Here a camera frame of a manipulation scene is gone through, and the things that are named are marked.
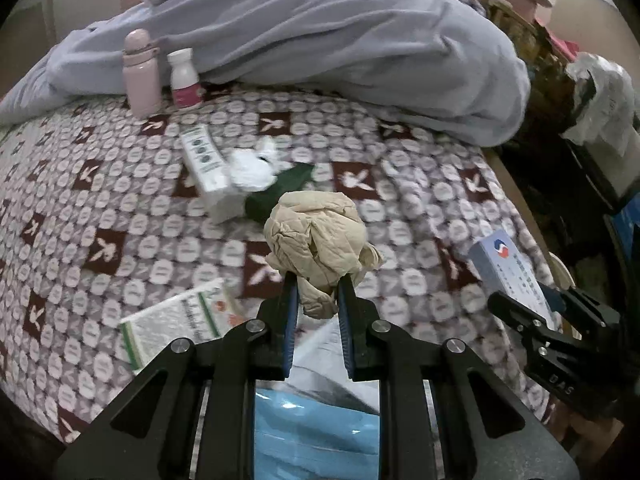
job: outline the blue and red logo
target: blue and red logo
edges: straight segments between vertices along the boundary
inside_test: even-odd
[[[494,242],[494,248],[501,258],[509,257],[509,248],[505,245],[505,243],[502,240],[496,240]]]

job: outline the triangular cutout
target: triangular cutout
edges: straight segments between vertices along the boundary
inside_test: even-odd
[[[113,418],[111,427],[136,438],[145,438],[151,427],[167,376],[168,373],[165,370],[155,374]]]
[[[513,406],[502,400],[482,375],[471,372],[468,377],[489,438],[499,438],[524,428],[524,419]]]

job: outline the pink thermos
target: pink thermos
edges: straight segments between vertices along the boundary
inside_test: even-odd
[[[124,40],[124,85],[131,113],[146,118],[160,111],[162,94],[156,54],[159,49],[151,43],[143,28],[130,32]]]

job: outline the green stripe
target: green stripe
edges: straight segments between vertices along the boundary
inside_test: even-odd
[[[211,316],[209,307],[207,307],[207,304],[205,303],[204,298],[202,297],[202,294],[198,293],[198,299],[200,300],[200,304],[202,305],[202,309],[204,310],[204,315],[207,317],[207,321],[209,322],[209,328],[213,332],[213,337],[215,338],[220,337],[220,332],[218,331],[218,327],[213,322],[213,317]]]
[[[140,351],[138,347],[135,345],[132,336],[129,334],[129,323],[123,323],[120,325],[122,327],[122,336],[124,338],[124,346],[127,347],[127,354],[129,354],[129,359],[131,360],[131,365],[134,367],[134,370],[138,370],[142,368],[142,359],[140,358]]]

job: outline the patterned bedsheet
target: patterned bedsheet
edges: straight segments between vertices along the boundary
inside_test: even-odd
[[[0,131],[0,386],[71,442],[132,378],[121,317],[223,276],[243,314],[278,294],[261,227],[212,225],[178,133],[206,123],[223,153],[271,136],[283,169],[315,164],[310,189],[357,204],[385,256],[357,293],[412,335],[457,337],[542,416],[466,252],[505,229],[541,282],[542,251],[479,148],[359,104],[302,91],[207,86],[206,105],[146,121],[124,97],[85,99]],[[300,317],[298,333],[320,322]]]

